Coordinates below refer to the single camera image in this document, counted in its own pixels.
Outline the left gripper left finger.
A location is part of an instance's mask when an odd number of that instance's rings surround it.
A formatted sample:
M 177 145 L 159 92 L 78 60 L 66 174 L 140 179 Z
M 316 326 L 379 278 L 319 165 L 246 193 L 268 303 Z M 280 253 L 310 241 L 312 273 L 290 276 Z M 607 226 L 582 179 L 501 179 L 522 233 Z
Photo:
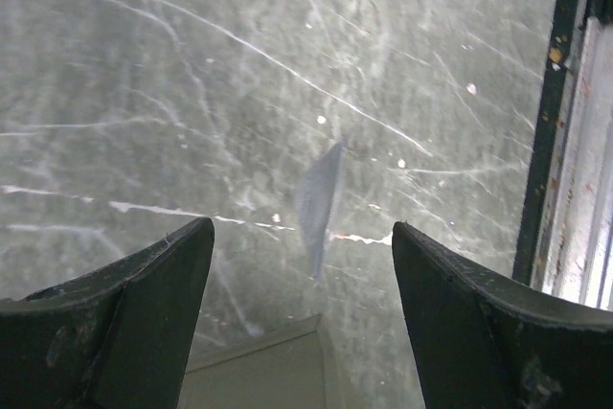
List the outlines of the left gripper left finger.
M 150 247 L 1 302 L 4 408 L 174 408 L 215 229 L 197 218 Z

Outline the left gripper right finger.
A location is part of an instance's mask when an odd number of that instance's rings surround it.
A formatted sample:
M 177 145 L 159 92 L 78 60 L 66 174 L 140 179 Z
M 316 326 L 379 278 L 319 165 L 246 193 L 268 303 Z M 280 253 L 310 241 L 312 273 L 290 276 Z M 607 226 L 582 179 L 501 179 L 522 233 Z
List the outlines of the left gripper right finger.
M 426 407 L 611 407 L 611 312 L 536 291 L 405 222 L 392 251 Z

